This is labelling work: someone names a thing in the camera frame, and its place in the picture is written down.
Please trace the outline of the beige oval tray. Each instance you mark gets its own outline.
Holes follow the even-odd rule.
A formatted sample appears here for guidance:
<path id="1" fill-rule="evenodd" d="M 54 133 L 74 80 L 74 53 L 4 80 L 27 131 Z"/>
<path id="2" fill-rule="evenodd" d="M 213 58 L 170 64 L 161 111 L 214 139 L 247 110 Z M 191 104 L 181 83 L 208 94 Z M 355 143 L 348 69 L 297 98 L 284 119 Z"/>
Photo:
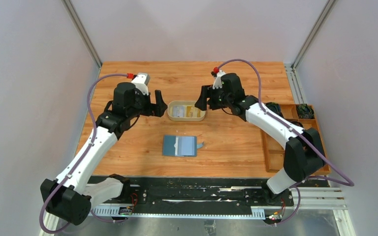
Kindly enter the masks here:
<path id="1" fill-rule="evenodd" d="M 168 104 L 167 115 L 172 121 L 198 122 L 206 117 L 206 111 L 195 107 L 196 101 L 174 100 Z"/>

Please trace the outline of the blue card holder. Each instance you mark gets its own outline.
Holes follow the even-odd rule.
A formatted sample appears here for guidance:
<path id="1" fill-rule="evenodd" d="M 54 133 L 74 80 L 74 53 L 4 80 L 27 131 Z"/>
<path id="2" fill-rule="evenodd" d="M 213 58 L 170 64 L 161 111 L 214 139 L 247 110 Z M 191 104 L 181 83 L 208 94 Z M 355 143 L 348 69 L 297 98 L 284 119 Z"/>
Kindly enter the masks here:
<path id="1" fill-rule="evenodd" d="M 169 157 L 196 157 L 197 151 L 204 146 L 196 136 L 164 135 L 162 155 Z"/>

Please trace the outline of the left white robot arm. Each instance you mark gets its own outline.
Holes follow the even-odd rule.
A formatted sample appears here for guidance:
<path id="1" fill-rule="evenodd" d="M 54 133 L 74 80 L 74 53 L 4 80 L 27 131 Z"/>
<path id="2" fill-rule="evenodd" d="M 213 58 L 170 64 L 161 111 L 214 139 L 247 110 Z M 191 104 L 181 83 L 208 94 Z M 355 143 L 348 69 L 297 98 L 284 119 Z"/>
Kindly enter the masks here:
<path id="1" fill-rule="evenodd" d="M 111 174 L 102 182 L 88 186 L 88 181 L 104 155 L 133 127 L 131 120 L 140 116 L 161 117 L 167 110 L 160 90 L 155 90 L 155 103 L 145 83 L 122 82 L 114 89 L 113 100 L 97 118 L 87 142 L 69 165 L 54 179 L 45 179 L 40 191 L 45 212 L 73 225 L 80 225 L 99 204 L 115 199 L 126 203 L 131 197 L 130 180 Z"/>

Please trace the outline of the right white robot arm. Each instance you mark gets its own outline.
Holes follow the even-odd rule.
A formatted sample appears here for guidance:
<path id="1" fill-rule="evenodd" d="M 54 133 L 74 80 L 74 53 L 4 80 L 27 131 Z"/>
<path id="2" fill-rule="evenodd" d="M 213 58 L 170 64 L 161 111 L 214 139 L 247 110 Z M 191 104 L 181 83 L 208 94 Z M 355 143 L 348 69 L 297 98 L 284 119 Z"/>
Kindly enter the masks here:
<path id="1" fill-rule="evenodd" d="M 266 181 L 261 198 L 267 205 L 281 199 L 281 193 L 305 180 L 326 162 L 319 132 L 295 125 L 265 106 L 253 95 L 246 95 L 235 73 L 219 72 L 214 83 L 201 87 L 195 106 L 202 111 L 229 108 L 232 115 L 267 133 L 284 149 L 283 167 Z"/>

